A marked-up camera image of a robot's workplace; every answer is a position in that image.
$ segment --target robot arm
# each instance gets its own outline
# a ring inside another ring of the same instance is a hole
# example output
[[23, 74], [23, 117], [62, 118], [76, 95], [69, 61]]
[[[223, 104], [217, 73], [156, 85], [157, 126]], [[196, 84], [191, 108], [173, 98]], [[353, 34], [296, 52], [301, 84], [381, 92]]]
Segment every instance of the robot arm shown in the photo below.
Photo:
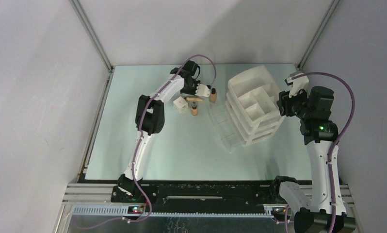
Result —
[[152, 94], [154, 99], [151, 100], [150, 96], [145, 95], [139, 97], [135, 118], [137, 128], [140, 126], [142, 114], [148, 104], [147, 109], [151, 109], [152, 111], [146, 111], [145, 113], [141, 130], [137, 132], [136, 146], [133, 152], [134, 156], [131, 157], [124, 174], [118, 180], [118, 188], [126, 193], [130, 200], [137, 200], [136, 197], [140, 196], [134, 180], [139, 181], [143, 178], [153, 138], [161, 132], [165, 124], [164, 105], [177, 92], [209, 97], [210, 87], [192, 78], [198, 67], [198, 64], [195, 62], [188, 61], [178, 74], [179, 68], [174, 68], [171, 71], [169, 79]]
[[333, 102], [333, 91], [315, 86], [308, 97], [307, 77], [292, 80], [293, 75], [286, 79], [292, 85], [291, 91], [279, 93], [277, 102], [282, 116], [297, 116], [301, 120], [301, 134], [304, 136], [309, 154], [312, 173], [312, 198], [309, 199], [294, 182], [282, 182], [279, 194], [295, 212], [294, 227], [297, 233], [321, 232], [330, 225], [332, 205], [336, 206], [336, 222], [333, 232], [352, 232], [355, 230], [355, 219], [346, 217], [346, 209], [342, 201], [337, 168], [338, 146], [332, 152], [332, 171], [336, 203], [332, 204], [331, 182], [329, 176], [328, 152], [338, 136], [338, 128], [329, 120]]

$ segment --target white cube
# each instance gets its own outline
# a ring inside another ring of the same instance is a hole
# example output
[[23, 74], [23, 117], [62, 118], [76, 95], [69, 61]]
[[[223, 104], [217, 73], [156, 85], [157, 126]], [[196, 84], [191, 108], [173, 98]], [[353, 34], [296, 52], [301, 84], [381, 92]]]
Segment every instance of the white cube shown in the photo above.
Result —
[[178, 99], [174, 100], [174, 107], [178, 109], [179, 113], [182, 113], [185, 111], [185, 109], [188, 108], [188, 102], [184, 98], [179, 97]]

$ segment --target purple cable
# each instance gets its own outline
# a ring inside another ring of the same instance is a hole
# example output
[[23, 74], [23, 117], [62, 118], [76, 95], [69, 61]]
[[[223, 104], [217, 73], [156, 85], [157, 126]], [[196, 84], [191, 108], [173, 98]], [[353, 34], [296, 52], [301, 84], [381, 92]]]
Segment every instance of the purple cable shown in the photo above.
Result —
[[288, 217], [288, 210], [289, 210], [289, 205], [287, 205], [285, 208], [285, 230], [286, 230], [286, 233], [289, 233], [288, 220], [286, 219]]
[[293, 77], [292, 80], [295, 80], [297, 78], [307, 76], [307, 75], [323, 75], [323, 76], [327, 76], [327, 77], [338, 80], [348, 90], [349, 95], [351, 95], [351, 101], [352, 101], [351, 113], [349, 114], [348, 121], [346, 122], [345, 126], [343, 127], [342, 131], [340, 132], [339, 136], [336, 138], [334, 143], [332, 143], [331, 147], [329, 148], [329, 152], [328, 152], [329, 181], [330, 181], [330, 185], [331, 185], [331, 199], [332, 199], [332, 204], [333, 204], [332, 205], [332, 221], [331, 221], [331, 225], [329, 227], [328, 233], [332, 233], [334, 226], [335, 226], [335, 220], [336, 220], [336, 206], [335, 206], [335, 204], [336, 204], [335, 192], [336, 191], [335, 191], [335, 179], [334, 179], [334, 175], [333, 175], [334, 173], [333, 173], [332, 163], [331, 163], [332, 162], [332, 153], [334, 151], [335, 146], [339, 143], [340, 138], [346, 132], [346, 130], [348, 129], [348, 126], [351, 124], [352, 118], [354, 117], [355, 96], [354, 96], [354, 92], [352, 91], [351, 87], [349, 87], [349, 85], [343, 79], [341, 79], [340, 77], [333, 75], [333, 74], [328, 74], [328, 73], [323, 73], [323, 72], [309, 72], [309, 73], [297, 75], [297, 76]]

